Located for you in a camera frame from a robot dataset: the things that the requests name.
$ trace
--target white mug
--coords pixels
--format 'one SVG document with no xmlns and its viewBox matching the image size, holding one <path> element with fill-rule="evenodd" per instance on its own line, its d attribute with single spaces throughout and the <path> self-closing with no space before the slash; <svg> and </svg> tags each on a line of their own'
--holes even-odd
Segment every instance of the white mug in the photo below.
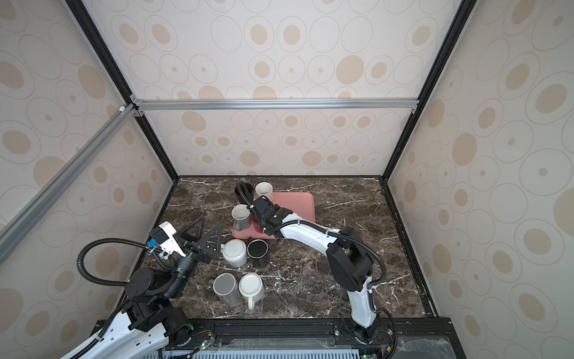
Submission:
<svg viewBox="0 0 574 359">
<path fill-rule="evenodd" d="M 239 268 L 247 263 L 247 245 L 242 240 L 231 240 L 221 245 L 223 259 L 232 267 Z"/>
<path fill-rule="evenodd" d="M 260 182 L 255 186 L 255 195 L 257 197 L 266 196 L 273 202 L 273 185 L 269 182 Z"/>
<path fill-rule="evenodd" d="M 255 273 L 247 273 L 239 281 L 239 292 L 245 298 L 249 310 L 255 309 L 255 303 L 263 298 L 263 281 Z"/>
<path fill-rule="evenodd" d="M 238 204 L 231 210 L 231 216 L 235 220 L 235 230 L 244 230 L 251 226 L 251 212 L 246 204 Z"/>
</svg>

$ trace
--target patterned wallpaper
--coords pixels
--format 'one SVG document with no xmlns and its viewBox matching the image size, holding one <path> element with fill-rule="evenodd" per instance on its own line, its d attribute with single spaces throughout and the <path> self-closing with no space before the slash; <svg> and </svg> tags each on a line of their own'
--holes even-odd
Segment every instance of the patterned wallpaper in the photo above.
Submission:
<svg viewBox="0 0 574 359">
<path fill-rule="evenodd" d="M 84 0 L 142 99 L 418 97 L 459 0 Z"/>
<path fill-rule="evenodd" d="M 147 115 L 180 175 L 379 175 L 410 109 Z"/>
<path fill-rule="evenodd" d="M 143 242 L 171 180 L 130 119 L 0 265 L 0 358 L 59 358 L 114 308 L 119 287 L 84 280 L 76 258 L 88 243 Z M 86 268 L 125 280 L 139 255 L 126 245 L 88 252 Z"/>
<path fill-rule="evenodd" d="M 574 356 L 574 2 L 483 0 L 390 181 L 468 358 Z"/>
<path fill-rule="evenodd" d="M 121 103 L 59 2 L 0 1 L 0 231 Z"/>
</svg>

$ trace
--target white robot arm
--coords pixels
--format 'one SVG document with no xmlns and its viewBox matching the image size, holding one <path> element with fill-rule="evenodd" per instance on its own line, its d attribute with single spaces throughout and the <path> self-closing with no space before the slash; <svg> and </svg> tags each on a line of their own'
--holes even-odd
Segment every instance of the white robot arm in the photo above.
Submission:
<svg viewBox="0 0 574 359">
<path fill-rule="evenodd" d="M 264 233 L 299 241 L 327 257 L 333 277 L 347 290 L 351 317 L 356 323 L 353 328 L 355 336 L 362 342 L 370 342 L 378 325 L 371 287 L 385 281 L 386 268 L 379 256 L 363 243 L 359 233 L 351 227 L 330 229 L 306 221 L 293 211 L 273 204 L 265 196 L 252 200 L 242 181 L 237 184 L 237 192 L 244 203 L 248 203 L 251 214 Z M 381 268 L 381 275 L 373 281 L 375 262 Z"/>
<path fill-rule="evenodd" d="M 280 230 L 283 237 L 306 244 L 326 256 L 328 245 L 337 240 L 336 237 L 329 236 L 326 233 L 338 233 L 340 231 L 338 229 L 328 228 L 324 228 L 324 231 L 319 231 L 305 224 L 301 224 L 301 220 L 305 221 L 304 218 L 301 218 L 295 213 L 287 215 L 284 222 L 297 221 L 299 223 L 283 227 Z M 370 327 L 377 317 L 377 313 L 371 309 L 371 295 L 373 291 L 367 289 L 368 284 L 372 280 L 372 276 L 367 276 L 360 291 L 347 290 L 349 301 L 351 302 L 351 317 L 355 323 L 364 328 Z"/>
</svg>

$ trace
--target marble tabletop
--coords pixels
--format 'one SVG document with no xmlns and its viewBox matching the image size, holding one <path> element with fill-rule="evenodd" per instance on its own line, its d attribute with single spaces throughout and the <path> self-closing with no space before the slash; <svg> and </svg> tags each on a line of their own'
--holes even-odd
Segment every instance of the marble tabletop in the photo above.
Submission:
<svg viewBox="0 0 574 359">
<path fill-rule="evenodd" d="M 205 217 L 205 230 L 217 223 L 223 225 L 223 242 L 231 240 L 233 220 L 231 209 L 236 205 L 234 194 L 237 177 L 182 177 L 169 200 L 162 221 L 169 221 L 179 230 Z M 387 279 L 374 287 L 377 306 L 385 306 L 394 316 L 424 316 L 389 208 L 374 177 L 249 177 L 253 185 L 261 181 L 273 184 L 274 191 L 310 192 L 315 199 L 316 222 L 342 229 L 352 226 L 362 240 L 385 262 Z M 209 318 L 349 318 L 351 306 L 347 292 L 333 279 L 327 259 L 319 252 L 289 239 L 271 239 L 269 265 L 255 269 L 248 261 L 243 267 L 231 267 L 223 258 L 210 264 L 199 264 L 187 284 L 183 296 L 174 300 L 188 317 Z M 156 267 L 150 255 L 142 264 Z M 215 295 L 209 280 L 221 273 L 232 273 L 237 281 L 244 274 L 255 272 L 263 280 L 265 296 L 250 312 L 241 301 L 233 307 Z M 379 268 L 374 265 L 374 276 Z"/>
</svg>

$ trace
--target gray mug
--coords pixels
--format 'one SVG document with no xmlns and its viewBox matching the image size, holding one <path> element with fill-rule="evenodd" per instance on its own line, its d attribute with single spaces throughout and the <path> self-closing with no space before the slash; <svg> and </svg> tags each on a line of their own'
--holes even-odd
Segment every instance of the gray mug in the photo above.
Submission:
<svg viewBox="0 0 574 359">
<path fill-rule="evenodd" d="M 231 210 L 231 216 L 235 220 L 235 230 L 244 230 L 251 226 L 251 212 L 246 204 L 238 204 Z"/>
<path fill-rule="evenodd" d="M 213 282 L 215 294 L 223 303 L 234 306 L 241 301 L 242 295 L 235 277 L 230 273 L 223 273 L 217 276 Z"/>
</svg>

